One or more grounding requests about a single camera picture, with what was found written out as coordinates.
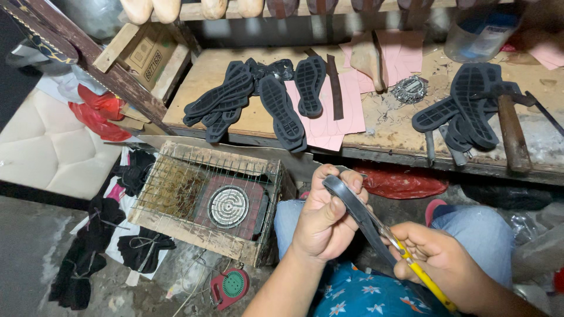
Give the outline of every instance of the hand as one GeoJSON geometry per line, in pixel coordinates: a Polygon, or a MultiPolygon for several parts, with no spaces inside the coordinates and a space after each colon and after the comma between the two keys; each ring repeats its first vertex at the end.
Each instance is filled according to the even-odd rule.
{"type": "Polygon", "coordinates": [[[341,255],[351,243],[358,225],[346,212],[346,207],[322,185],[327,175],[339,176],[359,197],[367,202],[368,192],[362,188],[362,175],[339,170],[325,164],[317,168],[311,179],[311,191],[299,215],[290,248],[298,254],[321,263],[341,255]]]}
{"type": "MultiPolygon", "coordinates": [[[[413,222],[400,223],[390,229],[460,311],[473,314],[480,312],[492,293],[502,288],[448,233],[413,222]]],[[[386,245],[391,245],[388,239],[382,240],[386,245]]],[[[394,266],[395,276],[421,283],[397,249],[393,246],[389,249],[398,260],[394,266]]]]}

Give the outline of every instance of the plastic bottle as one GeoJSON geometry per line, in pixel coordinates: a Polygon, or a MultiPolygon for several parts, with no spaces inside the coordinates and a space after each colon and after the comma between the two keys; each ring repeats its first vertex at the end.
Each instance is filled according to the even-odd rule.
{"type": "Polygon", "coordinates": [[[520,20],[513,3],[461,11],[448,32],[444,53],[459,63],[489,61],[517,30],[520,20]]]}

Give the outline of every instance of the wire mesh cage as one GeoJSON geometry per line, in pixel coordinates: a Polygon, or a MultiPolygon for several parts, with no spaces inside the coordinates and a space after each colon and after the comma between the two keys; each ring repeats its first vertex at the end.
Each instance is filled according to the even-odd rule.
{"type": "Polygon", "coordinates": [[[284,176],[280,160],[166,142],[130,222],[259,266],[284,176]]]}

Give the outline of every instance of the green cord reel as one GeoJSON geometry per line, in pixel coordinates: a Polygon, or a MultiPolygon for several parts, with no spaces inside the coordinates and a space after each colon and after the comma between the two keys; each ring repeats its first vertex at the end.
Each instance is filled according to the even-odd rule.
{"type": "Polygon", "coordinates": [[[249,275],[243,270],[230,268],[210,282],[211,295],[218,310],[240,300],[249,290],[249,275]]]}

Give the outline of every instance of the jeans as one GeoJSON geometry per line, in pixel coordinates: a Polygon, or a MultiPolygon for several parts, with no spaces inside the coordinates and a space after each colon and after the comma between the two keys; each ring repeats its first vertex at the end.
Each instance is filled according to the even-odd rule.
{"type": "MultiPolygon", "coordinates": [[[[282,258],[298,223],[303,200],[278,203],[274,230],[282,258]]],[[[503,218],[486,206],[440,205],[433,212],[432,228],[445,230],[466,248],[478,265],[499,284],[511,288],[513,232],[503,218]]]]}

